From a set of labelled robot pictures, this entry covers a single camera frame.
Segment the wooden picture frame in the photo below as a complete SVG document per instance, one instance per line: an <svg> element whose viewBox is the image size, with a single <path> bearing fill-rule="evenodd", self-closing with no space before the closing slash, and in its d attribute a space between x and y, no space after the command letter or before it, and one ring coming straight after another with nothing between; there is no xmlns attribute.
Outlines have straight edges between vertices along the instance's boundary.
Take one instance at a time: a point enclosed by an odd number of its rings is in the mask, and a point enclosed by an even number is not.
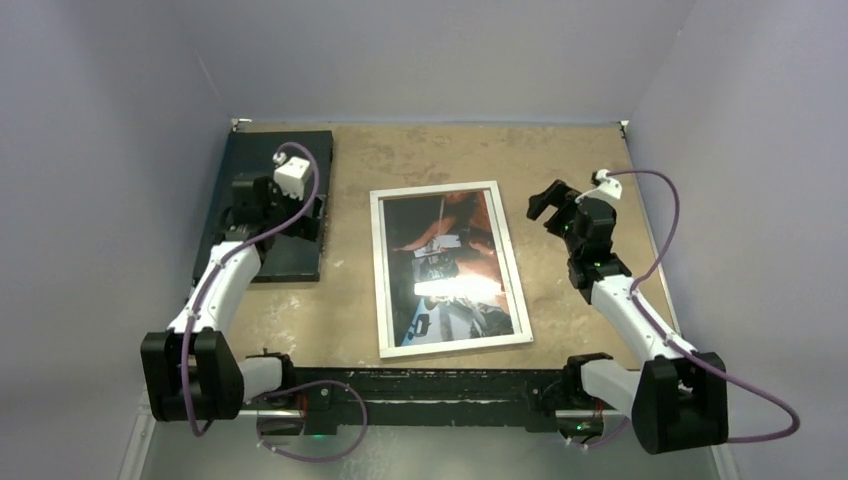
<svg viewBox="0 0 848 480"><path fill-rule="evenodd" d="M375 190L370 207L381 358L533 341L496 182Z"/></svg>

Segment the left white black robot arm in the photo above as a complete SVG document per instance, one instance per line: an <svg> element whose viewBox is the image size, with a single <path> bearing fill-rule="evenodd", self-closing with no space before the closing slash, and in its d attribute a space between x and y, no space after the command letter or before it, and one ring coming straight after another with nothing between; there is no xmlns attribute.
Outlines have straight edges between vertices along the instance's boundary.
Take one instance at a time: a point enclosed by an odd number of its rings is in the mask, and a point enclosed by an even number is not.
<svg viewBox="0 0 848 480"><path fill-rule="evenodd" d="M275 409L295 402L298 382L290 357L264 352L239 361L225 331L277 235L316 238L308 213L320 204L318 186L312 175L295 180L278 173L233 182L232 203L186 305L165 330L148 333L140 345L156 420L186 421L201 436L213 421L235 418L257 397Z"/></svg>

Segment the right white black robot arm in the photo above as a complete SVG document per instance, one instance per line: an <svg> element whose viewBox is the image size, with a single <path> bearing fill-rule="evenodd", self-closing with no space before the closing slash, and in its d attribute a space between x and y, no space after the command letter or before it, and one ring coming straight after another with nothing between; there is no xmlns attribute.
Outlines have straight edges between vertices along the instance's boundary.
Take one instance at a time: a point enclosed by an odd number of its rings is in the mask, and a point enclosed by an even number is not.
<svg viewBox="0 0 848 480"><path fill-rule="evenodd" d="M527 217L554 212L546 231L566 246L569 280L585 302L616 329L640 370L628 370L605 353L571 356L561 379L539 396L576 407L602 402L624 414L649 454L725 443L729 438L723 360L700 353L659 319L613 251L617 212L596 198L555 180L528 200Z"/></svg>

